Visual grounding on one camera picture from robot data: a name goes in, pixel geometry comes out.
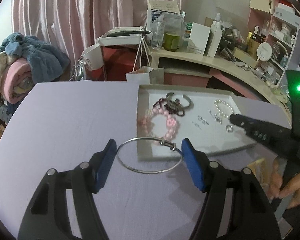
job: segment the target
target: screw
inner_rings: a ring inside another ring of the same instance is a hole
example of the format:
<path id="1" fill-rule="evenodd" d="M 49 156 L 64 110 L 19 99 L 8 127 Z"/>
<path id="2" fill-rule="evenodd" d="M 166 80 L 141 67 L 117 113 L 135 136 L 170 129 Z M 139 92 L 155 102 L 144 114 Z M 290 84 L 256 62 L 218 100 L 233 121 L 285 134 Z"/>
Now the screw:
<path id="1" fill-rule="evenodd" d="M 53 175 L 53 174 L 55 174 L 55 173 L 56 173 L 56 170 L 55 170 L 55 169 L 50 169 L 50 170 L 47 171 L 47 174 L 48 174 L 49 176 L 51 176 L 51 175 Z"/>
<path id="2" fill-rule="evenodd" d="M 217 163 L 217 162 L 210 162 L 210 167 L 212 167 L 212 168 L 217 168 L 218 166 L 219 166 L 219 163 Z"/>
<path id="3" fill-rule="evenodd" d="M 251 171 L 249 168 L 244 168 L 244 169 L 243 169 L 243 173 L 244 173 L 244 174 L 250 175 L 251 172 L 252 172 L 252 171 Z"/>
<path id="4" fill-rule="evenodd" d="M 81 169 L 86 169 L 88 167 L 89 167 L 89 163 L 88 162 L 83 162 L 83 163 L 80 164 L 80 168 Z"/>

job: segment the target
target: blue plush blanket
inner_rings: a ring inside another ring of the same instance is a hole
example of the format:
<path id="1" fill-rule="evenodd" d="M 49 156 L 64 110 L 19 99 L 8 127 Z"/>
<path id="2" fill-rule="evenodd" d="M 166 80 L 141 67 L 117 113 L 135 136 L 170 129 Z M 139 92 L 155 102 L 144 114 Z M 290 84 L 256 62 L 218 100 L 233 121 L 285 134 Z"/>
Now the blue plush blanket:
<path id="1" fill-rule="evenodd" d="M 50 82 L 60 76 L 69 65 L 69 57 L 60 49 L 36 36 L 10 34 L 0 46 L 0 52 L 10 56 L 24 57 L 30 64 L 34 84 Z"/>

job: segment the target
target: rolled pink blanket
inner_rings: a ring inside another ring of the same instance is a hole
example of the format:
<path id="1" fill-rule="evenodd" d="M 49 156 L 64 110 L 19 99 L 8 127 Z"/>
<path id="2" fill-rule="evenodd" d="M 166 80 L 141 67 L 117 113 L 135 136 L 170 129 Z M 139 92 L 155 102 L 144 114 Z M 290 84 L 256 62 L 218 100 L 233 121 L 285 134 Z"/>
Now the rolled pink blanket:
<path id="1" fill-rule="evenodd" d="M 11 104 L 19 102 L 26 94 L 16 94 L 13 89 L 17 87 L 25 78 L 31 78 L 31 68 L 25 58 L 17 59 L 10 67 L 7 67 L 1 79 L 1 93 Z"/>

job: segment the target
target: pink curtain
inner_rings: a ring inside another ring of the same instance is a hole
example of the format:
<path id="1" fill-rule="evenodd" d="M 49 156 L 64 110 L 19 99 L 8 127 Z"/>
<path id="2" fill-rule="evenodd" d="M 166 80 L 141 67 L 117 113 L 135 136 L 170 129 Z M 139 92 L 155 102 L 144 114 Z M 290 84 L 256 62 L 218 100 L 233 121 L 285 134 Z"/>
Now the pink curtain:
<path id="1" fill-rule="evenodd" d="M 12 0 L 12 26 L 58 46 L 74 63 L 108 30 L 143 26 L 146 9 L 146 0 Z"/>

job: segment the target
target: purple table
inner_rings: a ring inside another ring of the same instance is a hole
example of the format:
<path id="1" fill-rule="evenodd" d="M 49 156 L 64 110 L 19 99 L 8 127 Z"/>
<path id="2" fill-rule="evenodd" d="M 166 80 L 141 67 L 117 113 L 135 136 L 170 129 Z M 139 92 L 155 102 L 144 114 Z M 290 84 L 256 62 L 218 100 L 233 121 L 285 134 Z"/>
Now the purple table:
<path id="1" fill-rule="evenodd" d="M 136 136 L 137 101 L 138 85 L 124 82 L 54 82 L 34 87 L 0 141 L 0 219 L 13 236 L 17 237 L 30 198 L 49 168 L 73 169 L 103 150 L 110 138 L 119 146 Z M 242 114 L 289 127 L 278 106 L 247 98 L 240 98 L 240 104 L 245 109 Z M 269 164 L 275 158 L 257 145 L 212 159 L 240 170 L 261 156 Z M 184 165 L 170 173 L 143 175 L 115 159 L 106 186 L 94 199 L 111 240 L 184 240 L 193 230 L 204 194 L 194 187 Z M 80 237 L 70 190 L 67 200 L 72 232 Z"/>

